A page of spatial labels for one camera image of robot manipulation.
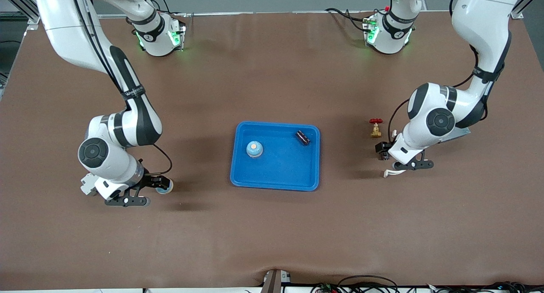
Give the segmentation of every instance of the blue plastic tray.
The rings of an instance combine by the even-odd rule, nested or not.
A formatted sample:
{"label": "blue plastic tray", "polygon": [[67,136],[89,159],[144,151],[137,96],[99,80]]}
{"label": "blue plastic tray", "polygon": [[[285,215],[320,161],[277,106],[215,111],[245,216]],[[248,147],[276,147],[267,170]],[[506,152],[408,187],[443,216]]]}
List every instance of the blue plastic tray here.
{"label": "blue plastic tray", "polygon": [[[303,145],[295,134],[310,140]],[[263,145],[260,157],[251,158],[249,142]],[[236,128],[231,181],[235,186],[295,191],[314,191],[319,185],[320,133],[312,125],[241,122]]]}

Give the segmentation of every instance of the metal frame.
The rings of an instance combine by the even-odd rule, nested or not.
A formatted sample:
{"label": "metal frame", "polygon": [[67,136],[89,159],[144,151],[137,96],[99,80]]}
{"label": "metal frame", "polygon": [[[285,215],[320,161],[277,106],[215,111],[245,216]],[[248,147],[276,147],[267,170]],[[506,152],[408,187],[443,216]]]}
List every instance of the metal frame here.
{"label": "metal frame", "polygon": [[522,11],[527,7],[533,0],[520,0],[517,2],[517,4],[513,7],[512,10],[512,18],[513,19],[523,19]]}
{"label": "metal frame", "polygon": [[37,9],[36,0],[8,0],[13,6],[19,9],[20,12],[25,14],[29,23],[36,24],[40,20],[40,13]]}

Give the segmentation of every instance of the brown table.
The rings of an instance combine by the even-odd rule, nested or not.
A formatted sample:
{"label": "brown table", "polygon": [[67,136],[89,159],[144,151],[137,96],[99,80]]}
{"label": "brown table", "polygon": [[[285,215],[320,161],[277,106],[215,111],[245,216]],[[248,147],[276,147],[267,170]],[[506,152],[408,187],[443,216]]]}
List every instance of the brown table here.
{"label": "brown table", "polygon": [[[420,84],[455,84],[472,69],[447,13],[421,14],[396,55],[328,14],[185,21],[185,51],[154,58],[124,20],[102,20],[174,161],[175,192],[143,191],[147,208],[80,192],[85,128],[124,104],[107,76],[60,59],[43,27],[28,32],[0,103],[0,289],[251,286],[272,268],[307,283],[360,273],[400,285],[544,282],[544,74],[522,21],[511,22],[488,119],[430,148],[434,169],[387,179],[368,119],[387,121]],[[231,185],[243,120],[319,127],[319,188]],[[406,122],[401,111],[393,126]],[[167,166],[153,147],[130,152],[152,171]]]}

